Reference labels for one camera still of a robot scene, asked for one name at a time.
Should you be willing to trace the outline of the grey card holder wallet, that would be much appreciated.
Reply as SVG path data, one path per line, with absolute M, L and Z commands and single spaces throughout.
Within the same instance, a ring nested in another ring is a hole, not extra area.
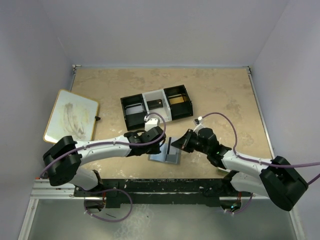
M 153 162 L 158 162 L 158 163 L 178 165 L 181 159 L 181 151 L 179 155 L 168 155 L 167 148 L 168 148 L 168 144 L 165 143 L 160 147 L 160 153 L 150 154 L 148 156 L 148 160 Z

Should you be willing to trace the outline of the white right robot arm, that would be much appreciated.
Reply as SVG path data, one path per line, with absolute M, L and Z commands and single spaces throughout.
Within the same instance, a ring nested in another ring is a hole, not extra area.
M 228 170 L 222 179 L 222 190 L 228 196 L 237 192 L 258 194 L 268 197 L 280 209 L 291 211 L 309 188 L 285 158 L 267 159 L 265 165 L 257 158 L 250 162 L 247 155 L 237 156 L 230 147 L 219 143 L 213 130 L 207 127 L 197 132 L 189 129 L 171 146 L 187 153 L 205 154 L 213 166 Z

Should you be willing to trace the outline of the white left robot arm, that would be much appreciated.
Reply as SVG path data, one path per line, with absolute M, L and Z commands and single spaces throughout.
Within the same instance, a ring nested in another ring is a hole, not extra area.
M 52 187 L 71 183 L 98 196 L 103 191 L 98 172 L 83 169 L 82 165 L 114 157 L 159 154 L 165 132 L 165 128 L 154 126 L 106 140 L 76 141 L 71 135 L 64 136 L 43 155 L 45 167 L 40 176 L 47 174 Z

